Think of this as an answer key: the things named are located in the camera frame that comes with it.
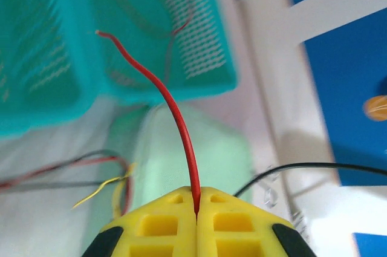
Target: yellow wire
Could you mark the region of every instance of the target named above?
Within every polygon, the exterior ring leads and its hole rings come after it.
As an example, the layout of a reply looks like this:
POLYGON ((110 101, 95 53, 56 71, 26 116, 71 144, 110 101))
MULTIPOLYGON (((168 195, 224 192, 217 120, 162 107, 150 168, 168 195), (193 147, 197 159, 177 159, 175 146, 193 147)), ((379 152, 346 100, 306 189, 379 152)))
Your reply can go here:
POLYGON ((95 195, 97 195, 107 184, 109 183, 114 183, 116 181, 120 181, 120 180, 124 180, 125 178, 127 178, 127 176, 125 175, 124 177, 114 177, 114 178, 111 178, 110 180, 106 180, 104 181, 99 187, 98 189, 93 192, 91 195, 88 195, 87 197, 85 197, 84 199, 80 200, 78 203, 76 203, 74 206, 73 206, 73 209, 75 209, 77 206, 79 206, 80 204, 83 204, 85 201, 87 200, 90 200, 92 197, 94 197, 95 195))

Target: teal plastic basket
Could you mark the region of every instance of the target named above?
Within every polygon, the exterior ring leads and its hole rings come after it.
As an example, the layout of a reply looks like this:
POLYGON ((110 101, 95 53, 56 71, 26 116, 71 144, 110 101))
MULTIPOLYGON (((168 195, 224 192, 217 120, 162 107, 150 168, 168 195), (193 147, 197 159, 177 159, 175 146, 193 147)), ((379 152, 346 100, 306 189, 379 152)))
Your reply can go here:
POLYGON ((216 0, 0 0, 0 30, 2 135, 74 119, 99 95, 163 100, 96 30, 115 34, 177 100, 236 85, 216 0))

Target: yellow plastic tool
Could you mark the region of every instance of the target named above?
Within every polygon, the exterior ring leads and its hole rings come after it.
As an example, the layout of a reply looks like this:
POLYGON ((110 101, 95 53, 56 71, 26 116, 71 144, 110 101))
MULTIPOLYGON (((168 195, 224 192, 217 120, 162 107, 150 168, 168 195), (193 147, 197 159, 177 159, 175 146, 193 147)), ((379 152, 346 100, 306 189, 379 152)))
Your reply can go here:
POLYGON ((198 219, 189 187, 105 226, 83 257, 309 257, 292 225, 220 190, 203 187, 198 219))

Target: red wire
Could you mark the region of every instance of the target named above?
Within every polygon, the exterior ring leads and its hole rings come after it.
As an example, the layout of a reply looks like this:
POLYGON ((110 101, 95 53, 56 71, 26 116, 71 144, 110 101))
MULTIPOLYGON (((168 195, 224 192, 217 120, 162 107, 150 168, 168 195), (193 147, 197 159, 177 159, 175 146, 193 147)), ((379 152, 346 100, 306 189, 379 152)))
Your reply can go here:
MULTIPOLYGON (((116 161, 122 166, 122 168, 125 171, 128 170, 128 166, 126 165, 125 160, 120 158, 120 157, 116 157, 116 156, 85 159, 85 160, 81 160, 81 161, 78 161, 75 163, 71 163, 69 165, 70 166, 81 166, 81 165, 83 166, 83 165, 90 165, 90 164, 97 164, 97 163, 106 163, 106 162, 110 162, 110 161, 116 161)), ((47 172, 54 171, 56 169, 61 168, 62 166, 63 166, 63 163, 50 164, 48 166, 44 166, 42 168, 39 168, 35 171, 27 172, 26 174, 21 175, 20 177, 16 177, 12 180, 3 181, 2 183, 0 183, 0 190, 1 189, 9 189, 13 186, 17 186, 19 183, 21 183, 25 180, 29 180, 31 178, 38 177, 41 174, 45 174, 47 172)), ((128 179, 126 181, 125 188, 126 188, 126 192, 125 192, 125 200, 124 200, 124 210, 122 211, 122 215, 125 214, 125 212, 129 209, 129 206, 130 206, 131 195, 132 195, 132 193, 131 193, 132 192, 132 190, 131 190, 131 177, 128 177, 128 179)))
POLYGON ((160 91, 161 95, 163 95, 169 109, 171 110, 171 113, 176 121, 177 128, 179 130, 181 140, 183 141, 184 150, 187 157, 187 163, 188 163, 188 171, 189 171, 189 178, 191 182, 191 192, 192 192, 192 198, 193 198, 193 209, 196 213, 196 215, 199 212, 199 206, 200 206, 200 181, 199 181, 199 173, 198 168, 196 164, 195 159, 195 153, 194 148, 192 147, 192 142, 189 137, 187 126, 184 122, 184 118, 181 115, 181 112, 168 91, 168 89, 165 87, 162 81, 160 81, 154 74, 152 74, 147 68, 140 65, 124 48, 124 46, 121 44, 121 42, 114 36, 109 33, 101 32, 99 30, 96 31, 96 34, 98 34, 101 37, 105 37, 113 41, 114 45, 118 48, 122 56, 139 72, 141 72, 144 76, 146 76, 160 91))
POLYGON ((172 65, 172 49, 174 47, 174 42, 176 35, 182 31, 184 28, 187 27, 187 25, 191 22, 192 18, 194 17, 194 12, 192 11, 192 7, 190 6, 190 3, 188 3, 188 17, 187 21, 180 26, 178 29, 175 29, 172 31, 171 39, 168 43, 167 52, 165 54, 165 71, 164 71, 164 82, 167 85, 169 82, 169 74, 171 73, 171 65, 172 65))

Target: black rubber grip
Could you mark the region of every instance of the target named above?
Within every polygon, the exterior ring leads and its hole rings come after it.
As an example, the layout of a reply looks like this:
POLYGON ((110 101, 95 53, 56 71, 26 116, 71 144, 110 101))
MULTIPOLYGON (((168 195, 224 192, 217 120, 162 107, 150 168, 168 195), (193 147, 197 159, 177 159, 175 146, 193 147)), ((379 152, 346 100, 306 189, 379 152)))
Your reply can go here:
POLYGON ((296 230, 283 224, 274 224, 272 229, 289 257, 317 257, 296 230))
POLYGON ((99 233, 82 257, 111 257, 122 233, 121 227, 113 227, 99 233))

